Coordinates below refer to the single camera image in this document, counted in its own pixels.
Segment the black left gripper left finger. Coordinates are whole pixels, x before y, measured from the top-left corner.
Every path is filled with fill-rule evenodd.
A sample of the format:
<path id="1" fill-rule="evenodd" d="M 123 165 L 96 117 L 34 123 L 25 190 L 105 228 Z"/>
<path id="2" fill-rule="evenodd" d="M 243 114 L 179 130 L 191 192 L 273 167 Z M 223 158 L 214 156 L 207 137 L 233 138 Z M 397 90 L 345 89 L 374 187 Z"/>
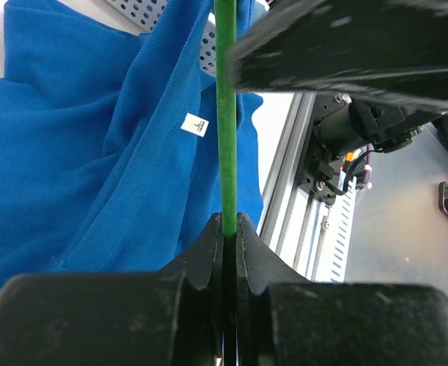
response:
<path id="1" fill-rule="evenodd" d="M 23 274 L 0 290 L 0 365 L 213 365 L 222 230 L 153 272 Z"/>

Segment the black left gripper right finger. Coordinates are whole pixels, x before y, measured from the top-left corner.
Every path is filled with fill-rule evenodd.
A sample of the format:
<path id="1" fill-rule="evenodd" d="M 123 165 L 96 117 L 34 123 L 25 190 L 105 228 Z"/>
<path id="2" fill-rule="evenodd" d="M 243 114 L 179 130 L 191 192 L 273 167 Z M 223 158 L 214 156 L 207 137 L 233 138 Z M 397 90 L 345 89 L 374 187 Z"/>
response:
<path id="1" fill-rule="evenodd" d="M 414 284 L 315 283 L 237 216 L 241 365 L 448 365 L 448 297 Z"/>

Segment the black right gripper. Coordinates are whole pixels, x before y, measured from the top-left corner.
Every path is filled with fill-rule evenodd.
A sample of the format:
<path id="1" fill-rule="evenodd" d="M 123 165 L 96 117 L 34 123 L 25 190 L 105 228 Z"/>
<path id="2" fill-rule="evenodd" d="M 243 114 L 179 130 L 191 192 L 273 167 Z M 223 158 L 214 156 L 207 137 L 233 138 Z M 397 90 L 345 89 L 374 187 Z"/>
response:
<path id="1" fill-rule="evenodd" d="M 228 67 L 241 92 L 343 92 L 448 113 L 448 1 L 281 1 Z"/>

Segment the blue tank top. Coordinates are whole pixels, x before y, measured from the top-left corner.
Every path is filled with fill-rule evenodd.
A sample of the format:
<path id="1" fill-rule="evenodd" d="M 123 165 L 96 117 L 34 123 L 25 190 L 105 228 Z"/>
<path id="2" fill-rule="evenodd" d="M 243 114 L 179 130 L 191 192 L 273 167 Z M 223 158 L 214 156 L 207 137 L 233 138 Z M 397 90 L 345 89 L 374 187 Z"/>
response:
<path id="1" fill-rule="evenodd" d="M 221 211 L 211 1 L 149 34 L 58 1 L 4 7 L 0 288 L 41 272 L 156 271 Z"/>

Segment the white laundry basket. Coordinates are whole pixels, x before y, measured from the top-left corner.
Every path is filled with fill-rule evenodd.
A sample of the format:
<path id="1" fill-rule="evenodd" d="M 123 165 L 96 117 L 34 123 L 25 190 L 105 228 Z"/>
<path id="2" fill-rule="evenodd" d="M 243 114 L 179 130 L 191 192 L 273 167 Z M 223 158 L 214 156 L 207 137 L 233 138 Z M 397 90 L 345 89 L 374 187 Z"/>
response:
<path id="1" fill-rule="evenodd" d="M 167 5 L 166 0 L 107 0 L 107 3 L 143 33 L 150 33 L 156 26 Z M 216 75 L 216 25 L 211 11 L 200 39 L 200 68 L 207 75 Z"/>

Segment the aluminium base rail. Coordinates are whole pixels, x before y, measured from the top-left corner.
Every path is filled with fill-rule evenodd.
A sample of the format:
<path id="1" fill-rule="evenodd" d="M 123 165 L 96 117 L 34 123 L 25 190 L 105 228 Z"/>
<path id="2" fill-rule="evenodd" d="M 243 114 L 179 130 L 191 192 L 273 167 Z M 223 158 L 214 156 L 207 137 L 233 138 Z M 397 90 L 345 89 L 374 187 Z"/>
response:
<path id="1" fill-rule="evenodd" d="M 290 109 L 263 190 L 264 209 L 257 231 L 283 262 L 316 281 L 325 224 L 333 205 L 318 201 L 300 184 L 302 151 L 309 141 L 318 102 L 314 93 L 296 93 L 289 100 Z"/>

